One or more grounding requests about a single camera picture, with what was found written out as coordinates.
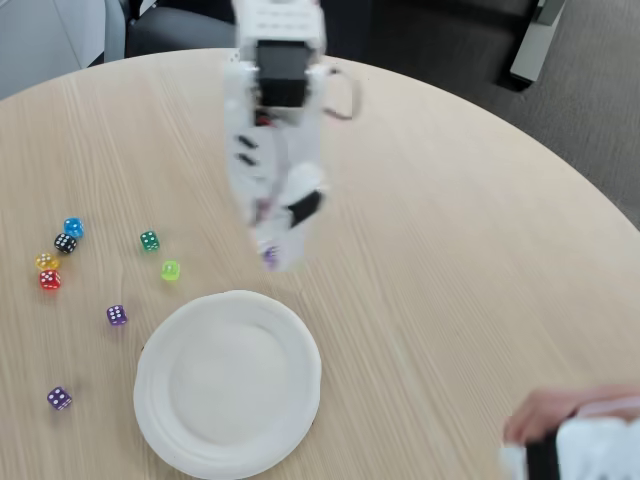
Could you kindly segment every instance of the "dark floor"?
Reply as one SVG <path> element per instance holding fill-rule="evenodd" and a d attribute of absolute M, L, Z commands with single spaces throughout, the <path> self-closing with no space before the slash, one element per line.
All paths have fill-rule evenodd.
<path fill-rule="evenodd" d="M 503 118 L 640 227 L 640 0 L 567 0 L 537 83 L 508 71 L 536 0 L 379 0 L 366 61 Z"/>

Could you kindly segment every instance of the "white wall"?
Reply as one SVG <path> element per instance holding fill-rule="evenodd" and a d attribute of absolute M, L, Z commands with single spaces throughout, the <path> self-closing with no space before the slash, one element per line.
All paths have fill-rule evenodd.
<path fill-rule="evenodd" d="M 0 99 L 79 68 L 53 0 L 0 7 Z"/>
<path fill-rule="evenodd" d="M 88 67 L 104 51 L 104 0 L 52 1 L 60 12 L 78 63 Z"/>

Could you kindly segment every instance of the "yellow die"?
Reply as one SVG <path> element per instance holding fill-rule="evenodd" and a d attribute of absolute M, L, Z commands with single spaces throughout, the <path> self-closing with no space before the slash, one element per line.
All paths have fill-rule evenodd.
<path fill-rule="evenodd" d="M 55 255 L 50 253 L 43 253 L 36 257 L 36 267 L 40 270 L 55 270 L 60 265 L 60 262 Z"/>

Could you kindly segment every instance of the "wood grain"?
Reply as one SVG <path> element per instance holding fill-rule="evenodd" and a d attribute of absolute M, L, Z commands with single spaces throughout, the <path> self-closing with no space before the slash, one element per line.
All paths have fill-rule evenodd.
<path fill-rule="evenodd" d="M 223 58 L 126 60 L 0 102 L 2 478 L 185 478 L 138 430 L 136 362 L 171 312 L 230 289 L 288 305 L 323 358 L 315 425 L 265 480 L 495 479 L 529 389 L 637 379 L 636 229 L 517 129 L 390 72 L 329 59 L 364 112 L 325 123 L 332 196 L 306 262 L 263 272 L 227 186 Z M 86 237 L 42 291 L 33 259 L 72 215 Z"/>

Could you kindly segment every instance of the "plate rim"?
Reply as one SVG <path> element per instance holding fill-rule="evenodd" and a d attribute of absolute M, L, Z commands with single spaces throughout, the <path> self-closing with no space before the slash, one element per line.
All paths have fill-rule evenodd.
<path fill-rule="evenodd" d="M 174 323 L 178 321 L 184 321 L 185 318 L 180 312 L 183 309 L 188 307 L 192 307 L 193 304 L 202 303 L 206 301 L 215 301 L 222 300 L 222 297 L 225 297 L 226 300 L 232 299 L 236 297 L 236 300 L 239 301 L 258 301 L 262 303 L 269 303 L 271 307 L 274 307 L 275 310 L 280 310 L 283 314 L 283 317 L 288 317 L 290 321 L 297 326 L 299 333 L 303 336 L 305 343 L 307 345 L 308 353 L 311 355 L 312 362 L 311 366 L 313 367 L 309 372 L 310 382 L 312 389 L 309 394 L 309 403 L 305 406 L 303 415 L 301 416 L 301 425 L 303 428 L 300 429 L 299 437 L 291 439 L 290 446 L 283 450 L 281 455 L 274 457 L 270 461 L 263 461 L 263 465 L 253 465 L 253 468 L 246 468 L 246 471 L 238 471 L 233 472 L 233 474 L 226 473 L 216 473 L 212 472 L 211 469 L 215 468 L 213 466 L 207 466 L 204 468 L 202 465 L 189 465 L 188 459 L 185 459 L 183 455 L 171 455 L 170 452 L 176 450 L 172 446 L 171 442 L 165 440 L 163 438 L 164 433 L 162 433 L 162 428 L 158 424 L 158 421 L 153 418 L 154 409 L 149 406 L 147 403 L 147 394 L 146 387 L 148 383 L 147 377 L 149 376 L 150 371 L 148 371 L 151 367 L 148 365 L 149 361 L 145 360 L 149 358 L 149 354 L 145 355 L 145 352 L 153 351 L 148 350 L 147 346 L 153 345 L 156 342 L 160 342 L 163 338 L 163 332 L 171 328 Z M 136 416 L 136 421 L 140 428 L 140 431 L 147 442 L 147 444 L 151 447 L 151 449 L 167 464 L 176 468 L 177 470 L 184 472 L 188 475 L 192 475 L 196 478 L 202 478 L 206 480 L 237 480 L 238 478 L 246 478 L 257 475 L 264 471 L 269 470 L 274 467 L 281 461 L 283 461 L 287 456 L 295 450 L 298 445 L 302 442 L 304 437 L 309 432 L 311 425 L 313 424 L 315 417 L 318 412 L 318 408 L 320 406 L 320 384 L 322 379 L 322 360 L 320 357 L 320 352 L 318 350 L 318 346 L 309 332 L 309 329 L 302 321 L 302 319 L 290 308 L 281 302 L 270 298 L 266 295 L 262 295 L 257 292 L 252 292 L 249 290 L 230 290 L 227 292 L 216 293 L 212 295 L 205 295 L 203 297 L 196 298 L 191 300 L 176 311 L 174 311 L 171 315 L 169 315 L 158 327 L 152 332 L 145 343 L 145 347 L 143 348 L 140 358 L 138 359 L 138 367 L 136 372 L 136 379 L 133 389 L 133 403 L 134 403 L 134 412 Z M 244 466 L 238 466 L 237 469 L 243 469 Z"/>

